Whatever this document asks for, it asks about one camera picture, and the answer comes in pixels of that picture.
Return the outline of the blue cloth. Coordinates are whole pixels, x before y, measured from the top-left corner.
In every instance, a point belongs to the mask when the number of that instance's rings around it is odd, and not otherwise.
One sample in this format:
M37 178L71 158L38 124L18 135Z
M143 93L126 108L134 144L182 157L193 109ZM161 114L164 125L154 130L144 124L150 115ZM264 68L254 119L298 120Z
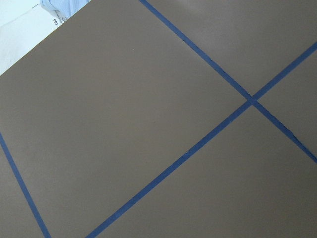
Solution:
M40 0L39 4L53 17L55 25L59 26L89 2L90 0Z

